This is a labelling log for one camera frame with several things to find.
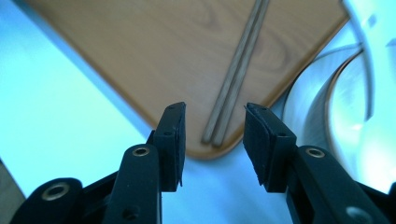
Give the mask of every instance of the black plastic part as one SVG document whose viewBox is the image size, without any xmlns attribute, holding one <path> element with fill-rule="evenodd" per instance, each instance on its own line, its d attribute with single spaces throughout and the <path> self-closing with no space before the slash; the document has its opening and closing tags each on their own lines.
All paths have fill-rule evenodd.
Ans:
<svg viewBox="0 0 396 224">
<path fill-rule="evenodd" d="M 375 205 L 384 213 L 390 223 L 396 223 L 396 201 L 391 197 L 395 184 L 392 185 L 390 193 L 385 194 L 376 189 L 358 183 L 361 189 L 369 196 Z"/>
<path fill-rule="evenodd" d="M 117 174 L 108 175 L 83 189 L 84 215 L 81 223 L 100 223 L 103 220 Z"/>
<path fill-rule="evenodd" d="M 153 145 L 158 148 L 161 161 L 162 191 L 176 191 L 182 185 L 182 173 L 186 152 L 186 104 L 177 103 L 165 108 Z"/>
<path fill-rule="evenodd" d="M 396 182 L 392 184 L 389 190 L 389 197 L 396 202 Z"/>
<path fill-rule="evenodd" d="M 124 153 L 103 223 L 161 223 L 160 161 L 156 147 L 142 144 Z"/>
<path fill-rule="evenodd" d="M 314 208 L 300 183 L 300 179 L 293 169 L 288 171 L 288 191 L 286 203 L 288 204 L 291 219 L 294 224 L 313 223 Z"/>
<path fill-rule="evenodd" d="M 154 133 L 155 131 L 151 131 L 151 133 L 148 136 L 148 140 L 146 141 L 146 144 L 154 145 Z"/>
<path fill-rule="evenodd" d="M 81 192 L 81 183 L 76 179 L 51 180 L 29 196 L 11 223 L 77 223 L 82 215 Z"/>
<path fill-rule="evenodd" d="M 291 167 L 314 208 L 313 223 L 389 223 L 326 150 L 300 147 L 292 158 Z"/>
<path fill-rule="evenodd" d="M 285 192 L 286 161 L 296 136 L 269 108 L 249 103 L 246 111 L 243 143 L 259 183 L 267 192 Z"/>
</svg>

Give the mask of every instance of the chopsticks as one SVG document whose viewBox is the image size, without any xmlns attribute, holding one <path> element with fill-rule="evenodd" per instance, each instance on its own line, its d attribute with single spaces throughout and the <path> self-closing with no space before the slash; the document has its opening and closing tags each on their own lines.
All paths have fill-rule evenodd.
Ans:
<svg viewBox="0 0 396 224">
<path fill-rule="evenodd" d="M 235 54 L 221 86 L 212 113 L 202 136 L 203 143 L 212 143 L 215 147 L 222 144 L 228 123 L 233 113 L 238 93 L 241 89 L 251 54 L 262 27 L 268 0 L 256 0 L 239 41 Z"/>
</svg>

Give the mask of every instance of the light blue surface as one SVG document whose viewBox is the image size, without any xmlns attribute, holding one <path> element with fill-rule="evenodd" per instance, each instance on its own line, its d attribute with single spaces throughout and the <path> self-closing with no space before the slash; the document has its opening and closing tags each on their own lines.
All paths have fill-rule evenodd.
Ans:
<svg viewBox="0 0 396 224">
<path fill-rule="evenodd" d="M 87 64 L 66 53 L 77 59 L 9 0 L 0 3 L 0 157 L 26 196 L 57 177 L 91 184 L 149 134 Z M 215 161 L 186 159 L 183 176 L 183 188 L 163 194 L 163 223 L 290 223 L 285 196 L 258 185 L 241 144 Z"/>
</svg>

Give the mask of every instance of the wooden tray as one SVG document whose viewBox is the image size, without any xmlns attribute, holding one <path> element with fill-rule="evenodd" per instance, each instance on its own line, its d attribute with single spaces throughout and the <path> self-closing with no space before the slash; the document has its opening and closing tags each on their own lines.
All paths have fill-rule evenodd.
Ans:
<svg viewBox="0 0 396 224">
<path fill-rule="evenodd" d="M 242 138 L 244 105 L 271 105 L 348 17 L 337 0 L 273 0 L 223 145 L 201 136 L 253 0 L 25 0 L 142 116 L 157 126 L 187 104 L 187 154 L 212 159 Z"/>
</svg>

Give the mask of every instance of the metal screw head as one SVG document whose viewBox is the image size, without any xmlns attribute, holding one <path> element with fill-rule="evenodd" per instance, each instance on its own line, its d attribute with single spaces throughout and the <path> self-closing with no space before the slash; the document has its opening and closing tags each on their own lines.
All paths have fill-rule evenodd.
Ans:
<svg viewBox="0 0 396 224">
<path fill-rule="evenodd" d="M 321 150 L 312 148 L 312 147 L 307 148 L 305 152 L 306 152 L 306 154 L 310 155 L 311 157 L 315 157 L 315 158 L 319 158 L 319 159 L 326 156 L 326 154 L 324 154 L 324 152 L 322 152 Z"/>
<path fill-rule="evenodd" d="M 44 190 L 41 198 L 44 201 L 54 201 L 62 198 L 69 190 L 70 186 L 66 182 L 55 183 Z"/>
<path fill-rule="evenodd" d="M 132 151 L 132 154 L 136 157 L 143 157 L 149 154 L 149 149 L 147 147 L 139 147 Z"/>
</svg>

